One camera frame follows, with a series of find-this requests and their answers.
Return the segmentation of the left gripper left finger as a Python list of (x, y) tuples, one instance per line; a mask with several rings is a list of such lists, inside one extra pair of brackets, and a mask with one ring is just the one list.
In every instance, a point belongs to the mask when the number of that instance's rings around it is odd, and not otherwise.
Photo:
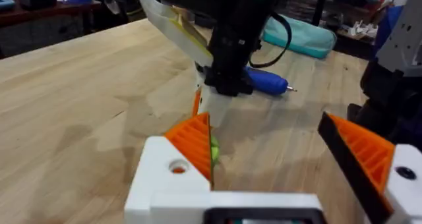
[(210, 129), (205, 112), (146, 139), (125, 202), (125, 223), (152, 223), (152, 200), (157, 193), (211, 191)]

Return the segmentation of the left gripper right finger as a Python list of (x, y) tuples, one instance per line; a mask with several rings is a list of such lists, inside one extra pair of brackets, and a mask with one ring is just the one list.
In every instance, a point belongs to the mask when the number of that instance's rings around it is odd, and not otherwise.
[(324, 112), (318, 124), (366, 223), (421, 222), (421, 151)]

